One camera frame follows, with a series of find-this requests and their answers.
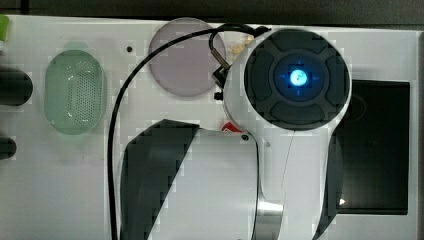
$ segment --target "white plastic housing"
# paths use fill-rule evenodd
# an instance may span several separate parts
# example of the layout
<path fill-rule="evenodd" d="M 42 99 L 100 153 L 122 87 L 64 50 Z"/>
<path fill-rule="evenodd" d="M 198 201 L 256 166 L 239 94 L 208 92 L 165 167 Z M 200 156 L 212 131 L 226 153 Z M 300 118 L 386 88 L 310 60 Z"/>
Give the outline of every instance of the white plastic housing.
<path fill-rule="evenodd" d="M 199 129 L 148 240 L 250 240 L 257 202 L 255 140 Z"/>
<path fill-rule="evenodd" d="M 224 86 L 224 108 L 240 129 L 252 134 L 259 148 L 259 174 L 267 201 L 283 204 L 279 239 L 311 240 L 321 215 L 330 137 L 343 118 L 351 97 L 329 123 L 312 130 L 280 128 L 262 118 L 251 105 L 244 86 L 245 67 L 252 51 L 272 30 L 251 42 L 233 63 Z"/>

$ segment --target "black circular panel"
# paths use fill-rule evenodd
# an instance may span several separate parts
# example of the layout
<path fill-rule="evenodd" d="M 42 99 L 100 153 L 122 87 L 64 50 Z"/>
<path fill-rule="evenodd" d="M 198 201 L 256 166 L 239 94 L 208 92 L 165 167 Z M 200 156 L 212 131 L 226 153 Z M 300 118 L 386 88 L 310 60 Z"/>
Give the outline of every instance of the black circular panel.
<path fill-rule="evenodd" d="M 328 123 L 349 93 L 343 58 L 312 32 L 275 32 L 254 49 L 245 71 L 252 106 L 267 121 L 286 129 L 308 130 Z"/>

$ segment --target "dark gray band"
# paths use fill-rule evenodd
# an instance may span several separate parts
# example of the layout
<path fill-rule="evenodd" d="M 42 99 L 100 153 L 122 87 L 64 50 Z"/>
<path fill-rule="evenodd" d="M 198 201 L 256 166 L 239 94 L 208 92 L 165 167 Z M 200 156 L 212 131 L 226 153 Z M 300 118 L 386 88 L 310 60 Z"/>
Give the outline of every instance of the dark gray band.
<path fill-rule="evenodd" d="M 121 240 L 147 240 L 198 125 L 162 120 L 125 149 Z"/>
<path fill-rule="evenodd" d="M 340 142 L 333 135 L 328 147 L 327 174 L 321 217 L 313 240 L 319 239 L 337 215 L 343 188 L 342 157 Z"/>

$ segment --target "round button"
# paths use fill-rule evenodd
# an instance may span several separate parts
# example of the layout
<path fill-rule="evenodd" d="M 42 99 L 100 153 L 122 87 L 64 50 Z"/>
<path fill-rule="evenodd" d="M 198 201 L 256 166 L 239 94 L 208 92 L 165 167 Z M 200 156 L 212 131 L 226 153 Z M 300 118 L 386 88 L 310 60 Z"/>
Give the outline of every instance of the round button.
<path fill-rule="evenodd" d="M 274 83 L 287 100 L 305 102 L 324 89 L 324 71 L 319 60 L 301 52 L 291 54 L 276 65 Z"/>
<path fill-rule="evenodd" d="M 307 81 L 308 81 L 308 76 L 302 70 L 294 70 L 290 74 L 290 82 L 297 87 L 301 87 L 305 85 Z"/>

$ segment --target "white casing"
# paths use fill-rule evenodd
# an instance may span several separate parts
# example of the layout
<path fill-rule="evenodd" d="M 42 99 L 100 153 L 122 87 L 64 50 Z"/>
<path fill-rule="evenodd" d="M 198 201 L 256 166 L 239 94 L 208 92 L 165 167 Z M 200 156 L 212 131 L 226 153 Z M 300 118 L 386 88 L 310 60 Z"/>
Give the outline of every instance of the white casing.
<path fill-rule="evenodd" d="M 224 108 L 232 122 L 251 133 L 258 143 L 263 196 L 267 201 L 284 206 L 279 238 L 310 240 L 321 215 L 330 137 L 343 118 L 351 97 L 351 68 L 348 65 L 348 99 L 332 121 L 307 131 L 282 129 L 269 123 L 251 105 L 244 74 L 247 60 L 256 46 L 279 30 L 282 29 L 274 29 L 255 39 L 235 60 L 224 86 Z"/>
<path fill-rule="evenodd" d="M 199 129 L 148 240 L 250 240 L 257 179 L 252 137 Z"/>
<path fill-rule="evenodd" d="M 0 63 L 26 72 L 33 81 L 34 93 L 29 102 L 19 108 L 0 106 L 0 129 L 18 144 L 13 158 L 16 160 L 0 161 L 0 238 L 110 239 L 104 159 L 111 107 L 120 84 L 147 55 L 151 38 L 166 22 L 22 15 L 9 18 L 10 34 Z M 421 174 L 418 167 L 421 144 L 418 140 L 419 88 L 422 88 L 418 66 L 423 66 L 418 59 L 418 49 L 423 46 L 418 37 L 421 31 L 299 28 L 321 33 L 331 40 L 330 43 L 343 49 L 344 56 L 349 56 L 345 60 L 352 63 L 355 80 L 411 84 L 408 214 L 338 214 L 320 240 L 420 239 L 417 218 L 421 186 L 418 184 Z M 227 49 L 239 44 L 243 37 L 234 34 L 235 40 L 230 43 L 231 36 L 231 33 L 222 35 Z M 77 139 L 65 138 L 50 127 L 44 118 L 42 101 L 45 70 L 70 41 L 87 43 L 93 50 L 90 54 L 104 68 L 108 82 L 108 111 L 104 121 L 94 131 Z M 132 53 L 125 51 L 128 45 L 134 48 Z M 220 102 L 213 100 L 213 93 L 211 90 L 190 101 L 176 98 L 157 85 L 148 68 L 143 69 L 130 85 L 121 105 L 115 135 L 115 165 L 122 158 L 127 143 L 161 119 L 221 129 L 227 119 Z"/>

